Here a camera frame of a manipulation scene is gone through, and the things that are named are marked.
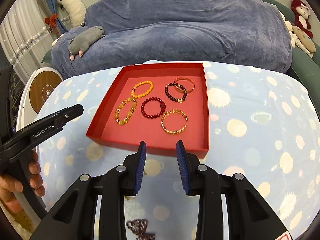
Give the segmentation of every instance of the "polka dot bedsheet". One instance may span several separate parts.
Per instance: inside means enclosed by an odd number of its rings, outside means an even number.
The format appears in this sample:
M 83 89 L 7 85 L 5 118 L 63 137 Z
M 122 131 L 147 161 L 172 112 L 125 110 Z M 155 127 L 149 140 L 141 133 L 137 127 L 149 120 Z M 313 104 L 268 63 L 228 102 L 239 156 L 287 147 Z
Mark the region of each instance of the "polka dot bedsheet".
M 243 173 L 293 239 L 297 238 L 320 208 L 320 125 L 306 88 L 285 74 L 260 68 L 215 62 L 203 65 L 210 146 L 201 162 L 221 174 Z M 37 147 L 48 210 L 78 176 L 105 174 L 132 153 L 100 146 L 85 136 L 120 70 L 69 78 L 41 109 L 38 119 L 77 103 L 84 107 L 82 116 Z M 195 239 L 199 198 L 186 196 L 176 158 L 147 154 L 145 174 L 139 194 L 124 200 L 126 221 L 147 219 L 147 232 L 155 233 L 157 240 Z M 228 239 L 225 198 L 222 200 L 224 236 Z M 127 229 L 127 238 L 134 240 L 136 236 Z

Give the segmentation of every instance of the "sticker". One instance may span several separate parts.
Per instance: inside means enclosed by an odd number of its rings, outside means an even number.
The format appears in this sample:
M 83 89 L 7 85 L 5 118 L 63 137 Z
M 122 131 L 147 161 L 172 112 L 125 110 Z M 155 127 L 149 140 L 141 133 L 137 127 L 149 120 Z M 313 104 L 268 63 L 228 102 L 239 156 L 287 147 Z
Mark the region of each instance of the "sticker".
M 288 231 L 284 232 L 281 236 L 279 236 L 277 239 L 275 240 L 292 240 L 290 234 Z

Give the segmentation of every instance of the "dark red beaded bracelet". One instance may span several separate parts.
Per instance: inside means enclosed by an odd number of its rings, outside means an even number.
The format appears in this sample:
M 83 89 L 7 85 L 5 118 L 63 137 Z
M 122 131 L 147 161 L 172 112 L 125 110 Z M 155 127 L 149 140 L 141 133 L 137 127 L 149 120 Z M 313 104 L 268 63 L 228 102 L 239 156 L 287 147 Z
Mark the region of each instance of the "dark red beaded bracelet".
M 177 87 L 179 87 L 180 89 L 181 89 L 181 91 L 183 92 L 183 96 L 182 96 L 182 98 L 174 98 L 172 95 L 170 95 L 169 94 L 169 92 L 168 92 L 168 86 L 170 86 L 170 87 L 172 87 L 172 86 L 177 86 Z M 172 101 L 174 101 L 174 102 L 179 102 L 179 103 L 182 103 L 183 101 L 185 101 L 186 100 L 186 98 L 187 98 L 187 90 L 184 88 L 184 86 L 182 86 L 182 85 L 179 85 L 178 83 L 169 83 L 169 84 L 167 84 L 165 87 L 164 87 L 164 92 L 165 92 L 165 94 L 167 95 L 167 97 L 170 99 L 170 100 L 172 100 Z
M 148 115 L 146 114 L 146 112 L 144 111 L 144 106 L 146 105 L 146 103 L 148 103 L 149 101 L 158 101 L 160 103 L 160 107 L 161 107 L 161 111 L 158 114 L 154 114 L 154 115 Z M 147 98 L 146 100 L 143 101 L 142 105 L 141 105 L 141 113 L 144 117 L 146 118 L 150 118 L 150 119 L 154 119 L 157 117 L 160 117 L 161 115 L 163 115 L 165 110 L 165 103 L 160 99 L 160 98 Z

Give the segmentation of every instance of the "human hand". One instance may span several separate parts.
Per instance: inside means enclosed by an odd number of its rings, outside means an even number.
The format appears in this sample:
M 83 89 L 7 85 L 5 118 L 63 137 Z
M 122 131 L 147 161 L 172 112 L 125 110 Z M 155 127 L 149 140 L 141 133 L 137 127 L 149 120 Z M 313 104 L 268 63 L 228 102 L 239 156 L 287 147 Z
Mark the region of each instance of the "human hand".
M 42 197 L 45 194 L 45 189 L 42 185 L 42 177 L 39 174 L 41 171 L 40 164 L 38 163 L 39 156 L 35 150 L 32 150 L 31 153 L 32 161 L 29 163 L 29 170 L 33 176 L 29 183 L 30 186 L 35 189 L 35 194 L 39 197 Z M 9 176 L 8 174 L 3 173 L 0 175 L 0 199 L 9 211 L 13 213 L 19 213 L 22 211 L 19 201 L 13 194 L 22 191 L 23 186 L 21 182 Z

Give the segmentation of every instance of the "white stuffed cow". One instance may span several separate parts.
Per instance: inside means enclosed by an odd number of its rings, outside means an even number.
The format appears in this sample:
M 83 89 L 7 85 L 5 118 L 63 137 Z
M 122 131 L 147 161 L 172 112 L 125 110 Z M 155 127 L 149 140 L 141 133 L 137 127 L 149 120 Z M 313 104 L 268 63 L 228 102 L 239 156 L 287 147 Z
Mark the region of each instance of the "white stuffed cow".
M 84 23 L 86 9 L 81 0 L 57 0 L 57 3 L 68 12 L 73 27 Z

